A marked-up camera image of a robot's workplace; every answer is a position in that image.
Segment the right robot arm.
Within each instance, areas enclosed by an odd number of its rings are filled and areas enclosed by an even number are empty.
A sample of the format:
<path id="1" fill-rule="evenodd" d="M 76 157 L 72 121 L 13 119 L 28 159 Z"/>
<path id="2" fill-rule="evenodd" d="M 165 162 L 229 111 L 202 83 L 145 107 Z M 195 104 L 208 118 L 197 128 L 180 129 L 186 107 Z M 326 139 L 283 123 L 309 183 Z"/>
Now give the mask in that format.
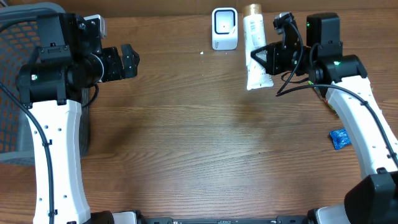
<path id="1" fill-rule="evenodd" d="M 343 123 L 362 175 L 343 203 L 310 210 L 305 223 L 396 223 L 397 138 L 374 99 L 363 63 L 343 54 L 339 16 L 307 16 L 306 36 L 289 12 L 276 16 L 273 25 L 282 40 L 253 50 L 251 57 L 272 75 L 308 75 L 309 87 L 319 91 Z M 260 58 L 260 52 L 266 57 Z"/>

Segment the white tube with gold cap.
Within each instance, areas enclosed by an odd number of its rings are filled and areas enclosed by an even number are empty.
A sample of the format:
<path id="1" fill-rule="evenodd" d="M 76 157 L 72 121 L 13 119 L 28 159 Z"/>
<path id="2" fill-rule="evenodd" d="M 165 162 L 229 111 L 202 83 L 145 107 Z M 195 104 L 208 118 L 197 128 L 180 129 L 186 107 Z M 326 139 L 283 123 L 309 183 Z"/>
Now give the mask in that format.
<path id="1" fill-rule="evenodd" d="M 246 54 L 247 90 L 272 87 L 274 83 L 266 69 L 251 57 L 251 52 L 265 47 L 266 35 L 264 18 L 260 4 L 250 4 L 243 8 L 243 32 Z"/>

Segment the blue snack wrapper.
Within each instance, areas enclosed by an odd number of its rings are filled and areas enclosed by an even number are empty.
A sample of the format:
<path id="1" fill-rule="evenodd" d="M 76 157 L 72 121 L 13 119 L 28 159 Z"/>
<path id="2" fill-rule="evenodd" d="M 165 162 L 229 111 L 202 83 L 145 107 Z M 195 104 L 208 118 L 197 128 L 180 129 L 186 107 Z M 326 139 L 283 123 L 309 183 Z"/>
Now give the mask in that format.
<path id="1" fill-rule="evenodd" d="M 336 151 L 351 144 L 351 140 L 345 128 L 331 131 L 330 138 Z"/>

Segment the green snack bag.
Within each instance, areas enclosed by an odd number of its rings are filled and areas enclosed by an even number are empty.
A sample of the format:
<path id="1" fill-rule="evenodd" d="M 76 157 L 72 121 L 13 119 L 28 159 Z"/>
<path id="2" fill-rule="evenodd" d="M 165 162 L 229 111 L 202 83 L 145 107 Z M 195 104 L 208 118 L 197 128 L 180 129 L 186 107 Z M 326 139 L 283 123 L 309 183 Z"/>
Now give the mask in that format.
<path id="1" fill-rule="evenodd" d="M 315 89 L 321 99 L 339 116 L 341 120 L 364 119 L 375 115 L 375 111 L 366 98 L 363 98 L 364 90 L 356 91 L 352 86 L 344 82 L 332 84 L 309 84 Z"/>

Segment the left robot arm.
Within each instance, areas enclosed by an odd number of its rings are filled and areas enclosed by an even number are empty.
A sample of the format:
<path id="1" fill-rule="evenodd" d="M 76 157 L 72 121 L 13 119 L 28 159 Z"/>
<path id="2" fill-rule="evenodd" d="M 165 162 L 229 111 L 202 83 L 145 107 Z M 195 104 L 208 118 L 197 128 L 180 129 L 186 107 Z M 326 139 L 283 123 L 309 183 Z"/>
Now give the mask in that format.
<path id="1" fill-rule="evenodd" d="M 80 163 L 83 90 L 137 75 L 139 55 L 128 44 L 103 48 L 105 21 L 55 13 L 36 18 L 40 46 L 16 79 L 34 144 L 34 223 L 137 223 L 134 212 L 93 213 Z"/>

